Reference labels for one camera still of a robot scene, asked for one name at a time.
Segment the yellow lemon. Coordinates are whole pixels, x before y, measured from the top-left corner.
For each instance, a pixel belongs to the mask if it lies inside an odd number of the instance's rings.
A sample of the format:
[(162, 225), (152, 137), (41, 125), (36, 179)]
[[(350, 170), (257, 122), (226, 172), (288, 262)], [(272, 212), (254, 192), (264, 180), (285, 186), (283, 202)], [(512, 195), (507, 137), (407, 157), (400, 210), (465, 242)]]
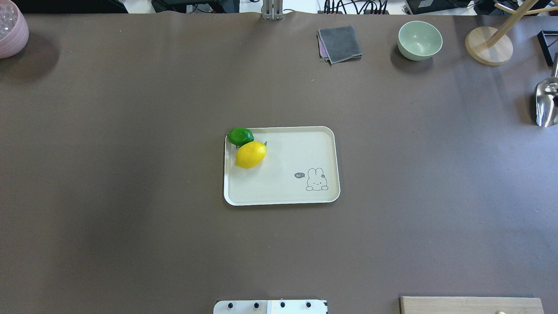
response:
[(242, 145), (236, 152), (235, 165), (242, 168), (257, 166), (265, 158), (267, 145), (258, 141), (252, 141)]

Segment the green lime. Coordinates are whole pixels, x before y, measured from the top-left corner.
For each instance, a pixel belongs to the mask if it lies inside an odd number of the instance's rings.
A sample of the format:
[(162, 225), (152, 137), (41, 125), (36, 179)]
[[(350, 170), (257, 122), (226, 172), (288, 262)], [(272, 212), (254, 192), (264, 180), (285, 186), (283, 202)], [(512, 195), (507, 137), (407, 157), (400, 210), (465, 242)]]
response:
[(243, 127), (237, 127), (229, 130), (227, 139), (229, 143), (238, 147), (241, 147), (255, 140), (252, 131)]

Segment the beige rabbit tray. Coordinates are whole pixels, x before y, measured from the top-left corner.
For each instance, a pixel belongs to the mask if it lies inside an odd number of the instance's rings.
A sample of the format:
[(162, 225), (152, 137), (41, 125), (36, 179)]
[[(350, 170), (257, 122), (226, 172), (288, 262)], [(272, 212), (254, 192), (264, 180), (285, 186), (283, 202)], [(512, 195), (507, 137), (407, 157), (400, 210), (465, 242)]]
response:
[(259, 165), (235, 165), (237, 147), (225, 139), (224, 189), (230, 205), (330, 203), (340, 195), (335, 135), (326, 126), (253, 128), (267, 145)]

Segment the grey folded cloth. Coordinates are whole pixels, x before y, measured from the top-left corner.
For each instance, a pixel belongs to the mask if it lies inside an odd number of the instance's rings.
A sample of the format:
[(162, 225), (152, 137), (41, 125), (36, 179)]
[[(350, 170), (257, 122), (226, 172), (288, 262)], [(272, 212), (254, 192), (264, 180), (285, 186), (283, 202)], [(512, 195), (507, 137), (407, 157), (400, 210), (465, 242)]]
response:
[(322, 28), (317, 31), (319, 56), (331, 65), (352, 59), (360, 59), (362, 51), (353, 25)]

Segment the pale green bowl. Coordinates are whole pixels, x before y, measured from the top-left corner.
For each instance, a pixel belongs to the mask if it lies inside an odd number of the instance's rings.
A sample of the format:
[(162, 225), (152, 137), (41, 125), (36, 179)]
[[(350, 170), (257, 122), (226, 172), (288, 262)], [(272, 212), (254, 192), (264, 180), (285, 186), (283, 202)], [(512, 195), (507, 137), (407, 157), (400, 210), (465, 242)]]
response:
[(423, 61), (432, 58), (442, 46), (440, 31), (432, 24), (412, 20), (401, 26), (397, 36), (399, 52), (409, 60)]

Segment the wooden cutting board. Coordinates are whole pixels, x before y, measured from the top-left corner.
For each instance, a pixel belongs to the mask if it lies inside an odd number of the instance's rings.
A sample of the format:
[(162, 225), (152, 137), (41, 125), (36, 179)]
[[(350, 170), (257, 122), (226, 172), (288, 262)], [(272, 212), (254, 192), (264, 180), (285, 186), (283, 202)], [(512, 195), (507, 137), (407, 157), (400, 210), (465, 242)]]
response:
[(543, 314), (540, 298), (402, 296), (403, 314)]

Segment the wooden mug tree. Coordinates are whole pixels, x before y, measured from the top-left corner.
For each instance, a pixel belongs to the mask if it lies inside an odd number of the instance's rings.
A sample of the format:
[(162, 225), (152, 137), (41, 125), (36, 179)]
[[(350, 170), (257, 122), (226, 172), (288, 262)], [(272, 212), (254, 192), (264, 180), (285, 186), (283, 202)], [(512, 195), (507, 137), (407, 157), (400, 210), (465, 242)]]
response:
[(525, 15), (550, 12), (557, 10), (557, 4), (552, 7), (533, 10), (536, 0), (524, 0), (516, 9), (508, 8), (500, 3), (496, 8), (508, 12), (508, 20), (499, 28), (477, 27), (471, 30), (465, 39), (466, 50), (476, 61), (488, 65), (499, 66), (508, 62), (513, 54), (514, 48), (507, 32)]

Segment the shiny metal scoop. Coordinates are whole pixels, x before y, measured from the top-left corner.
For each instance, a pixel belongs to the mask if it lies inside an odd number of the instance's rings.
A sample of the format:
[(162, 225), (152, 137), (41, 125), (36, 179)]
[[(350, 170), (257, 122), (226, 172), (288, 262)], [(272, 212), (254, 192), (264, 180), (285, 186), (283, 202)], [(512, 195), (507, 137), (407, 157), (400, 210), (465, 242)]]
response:
[(551, 76), (535, 87), (536, 123), (540, 127), (557, 124), (558, 113), (558, 54), (555, 54)]

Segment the pink bowl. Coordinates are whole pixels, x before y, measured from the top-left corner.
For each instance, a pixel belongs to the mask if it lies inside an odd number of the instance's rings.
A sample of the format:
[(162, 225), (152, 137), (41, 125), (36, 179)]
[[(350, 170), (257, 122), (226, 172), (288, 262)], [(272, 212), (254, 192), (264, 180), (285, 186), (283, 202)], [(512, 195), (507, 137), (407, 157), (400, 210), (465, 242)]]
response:
[(11, 0), (0, 2), (0, 58), (22, 51), (29, 38), (29, 28), (22, 12)]

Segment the aluminium frame post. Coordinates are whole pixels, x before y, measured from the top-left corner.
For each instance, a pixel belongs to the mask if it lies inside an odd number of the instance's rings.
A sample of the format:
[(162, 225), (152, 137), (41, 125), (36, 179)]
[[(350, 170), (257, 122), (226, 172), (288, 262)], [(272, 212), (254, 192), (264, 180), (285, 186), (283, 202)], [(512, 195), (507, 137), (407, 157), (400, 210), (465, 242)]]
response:
[(282, 20), (283, 0), (262, 0), (262, 18), (264, 20)]

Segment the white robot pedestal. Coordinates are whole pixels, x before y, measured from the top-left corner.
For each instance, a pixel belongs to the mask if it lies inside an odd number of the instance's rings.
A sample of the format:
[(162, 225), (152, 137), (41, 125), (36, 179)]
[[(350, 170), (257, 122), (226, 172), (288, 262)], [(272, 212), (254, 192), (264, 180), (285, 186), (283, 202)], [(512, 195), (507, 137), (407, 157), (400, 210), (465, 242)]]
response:
[(214, 314), (327, 314), (326, 300), (221, 300)]

